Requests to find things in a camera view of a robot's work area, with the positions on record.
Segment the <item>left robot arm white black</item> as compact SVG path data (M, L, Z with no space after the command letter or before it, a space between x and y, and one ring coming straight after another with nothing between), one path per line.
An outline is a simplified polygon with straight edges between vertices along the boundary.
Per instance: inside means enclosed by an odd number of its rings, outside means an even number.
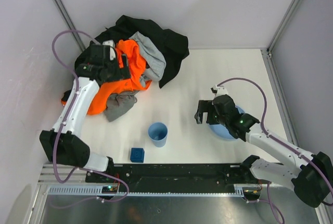
M92 152L81 138L82 125L92 100L107 82L130 78L127 56L117 54L114 41L92 45L88 57L77 66L68 103L52 129L43 130L40 142L52 163L106 171L109 159Z

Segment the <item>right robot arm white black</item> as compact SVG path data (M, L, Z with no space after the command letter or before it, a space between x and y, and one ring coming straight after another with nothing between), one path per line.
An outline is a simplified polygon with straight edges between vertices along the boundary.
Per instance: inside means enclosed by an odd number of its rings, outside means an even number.
M248 157L242 164L255 178L294 191L302 202L313 208L323 204L332 193L332 162L328 155L313 154L265 133L262 123L248 113L239 112L229 95L200 100L194 118L198 124L205 121L210 125L223 125L233 138L248 142L279 161L275 164L254 155Z

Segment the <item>orange cloth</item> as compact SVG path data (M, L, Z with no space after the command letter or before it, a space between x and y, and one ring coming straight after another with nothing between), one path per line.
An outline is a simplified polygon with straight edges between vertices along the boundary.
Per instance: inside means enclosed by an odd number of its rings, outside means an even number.
M88 104L88 115L97 115L108 108L112 94L144 91L151 81L144 81L146 60L134 40L120 40L114 47L92 44L78 59L75 73L79 78L96 81L98 91Z

